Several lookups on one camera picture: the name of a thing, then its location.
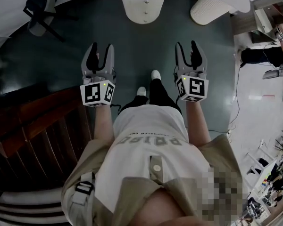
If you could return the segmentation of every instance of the leg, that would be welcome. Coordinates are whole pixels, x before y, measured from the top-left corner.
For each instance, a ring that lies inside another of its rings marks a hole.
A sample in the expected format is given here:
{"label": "leg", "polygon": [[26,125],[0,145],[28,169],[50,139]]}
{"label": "leg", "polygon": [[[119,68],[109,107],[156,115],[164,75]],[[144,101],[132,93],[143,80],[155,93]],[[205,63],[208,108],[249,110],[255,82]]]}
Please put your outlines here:
{"label": "leg", "polygon": [[177,109],[181,114],[179,106],[169,97],[160,79],[153,79],[150,83],[150,104],[170,106]]}
{"label": "leg", "polygon": [[127,109],[129,107],[138,107],[138,106],[141,106],[141,105],[145,105],[148,101],[148,98],[145,97],[145,96],[136,96],[134,98],[133,101],[131,101],[130,103],[126,104],[122,109],[121,109],[121,112],[124,110],[124,109]]}
{"label": "leg", "polygon": [[241,53],[241,60],[246,64],[260,64],[270,62],[275,67],[283,63],[283,52],[281,47],[266,49],[246,49]]}

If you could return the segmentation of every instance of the tile floor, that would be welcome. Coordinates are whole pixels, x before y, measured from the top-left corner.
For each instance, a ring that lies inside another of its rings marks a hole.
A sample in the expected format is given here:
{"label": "tile floor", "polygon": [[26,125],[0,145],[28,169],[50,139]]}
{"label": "tile floor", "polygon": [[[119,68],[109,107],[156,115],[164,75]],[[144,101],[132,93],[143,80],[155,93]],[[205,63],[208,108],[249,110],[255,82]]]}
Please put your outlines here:
{"label": "tile floor", "polygon": [[[246,34],[235,37],[235,46],[241,45],[250,47],[250,38]],[[252,48],[263,48],[261,44]],[[272,156],[278,154],[275,150],[276,139],[283,133],[283,77],[263,80],[265,71],[273,69],[266,65],[245,65],[240,69],[238,83],[238,101],[240,112],[237,119],[229,126],[232,130],[230,142],[240,166],[242,174],[250,169],[254,163],[246,157],[251,153],[255,158],[268,158],[258,151],[260,141],[263,139],[266,151]],[[236,81],[239,66],[236,64]],[[236,94],[233,96],[232,121],[238,112]],[[256,179],[253,174],[248,175],[251,182]]]}

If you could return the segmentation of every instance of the white t-shirt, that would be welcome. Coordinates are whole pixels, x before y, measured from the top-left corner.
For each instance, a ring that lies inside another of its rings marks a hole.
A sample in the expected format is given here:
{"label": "white t-shirt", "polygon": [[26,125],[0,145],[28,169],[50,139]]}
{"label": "white t-shirt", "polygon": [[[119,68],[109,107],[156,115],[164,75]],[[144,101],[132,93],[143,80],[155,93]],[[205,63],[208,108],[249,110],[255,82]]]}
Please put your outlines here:
{"label": "white t-shirt", "polygon": [[160,156],[163,181],[202,178],[210,166],[188,143],[183,117],[169,106],[142,105],[123,110],[114,123],[115,141],[96,175],[95,197],[114,212],[125,177],[150,178],[151,156]]}

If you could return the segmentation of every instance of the black cable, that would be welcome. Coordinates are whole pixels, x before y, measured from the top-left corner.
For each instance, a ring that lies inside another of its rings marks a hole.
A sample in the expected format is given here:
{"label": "black cable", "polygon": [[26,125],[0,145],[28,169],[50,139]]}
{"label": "black cable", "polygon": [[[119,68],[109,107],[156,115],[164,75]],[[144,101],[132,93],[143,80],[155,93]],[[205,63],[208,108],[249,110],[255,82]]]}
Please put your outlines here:
{"label": "black cable", "polygon": [[226,132],[221,132],[221,131],[217,131],[217,130],[208,130],[208,131],[214,131],[214,132],[218,132],[218,133],[227,133],[227,131]]}
{"label": "black cable", "polygon": [[264,46],[264,48],[262,49],[262,51],[263,51],[263,54],[265,55],[265,57],[267,58],[267,61],[269,62],[269,59],[268,59],[268,57],[267,57],[267,55],[264,53],[264,49],[265,49],[265,47],[266,46],[268,46],[268,45],[271,45],[273,42],[271,42],[271,43],[269,43],[269,44],[266,44],[265,46]]}
{"label": "black cable", "polygon": [[176,105],[178,105],[177,103],[178,103],[179,98],[180,98],[180,96],[178,96],[177,99],[176,99],[176,102],[175,102]]}
{"label": "black cable", "polygon": [[276,67],[274,67],[273,65],[264,65],[264,66],[269,66],[269,67],[273,67],[274,69],[276,69]]}
{"label": "black cable", "polygon": [[240,105],[239,105],[238,95],[237,95],[240,69],[241,69],[241,67],[239,68],[239,71],[238,71],[238,78],[237,78],[237,84],[236,84],[236,99],[237,99],[237,105],[238,105],[238,113],[237,113],[236,117],[231,121],[230,124],[232,124],[232,123],[237,119],[237,117],[238,117],[238,115],[239,115],[239,112],[240,112]]}
{"label": "black cable", "polygon": [[111,104],[110,107],[118,107],[118,110],[117,110],[117,114],[119,115],[121,113],[121,109],[122,109],[122,106],[121,105],[115,105],[115,104]]}

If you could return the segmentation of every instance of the pixelated area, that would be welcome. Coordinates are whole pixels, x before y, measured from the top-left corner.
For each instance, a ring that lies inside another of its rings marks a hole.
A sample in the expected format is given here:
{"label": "pixelated area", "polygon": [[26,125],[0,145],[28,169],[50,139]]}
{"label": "pixelated area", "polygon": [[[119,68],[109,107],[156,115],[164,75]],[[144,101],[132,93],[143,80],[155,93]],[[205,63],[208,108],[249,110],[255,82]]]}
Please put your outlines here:
{"label": "pixelated area", "polygon": [[197,179],[197,216],[215,225],[230,224],[242,214],[243,198],[247,198],[242,189],[239,173],[214,168],[203,174]]}

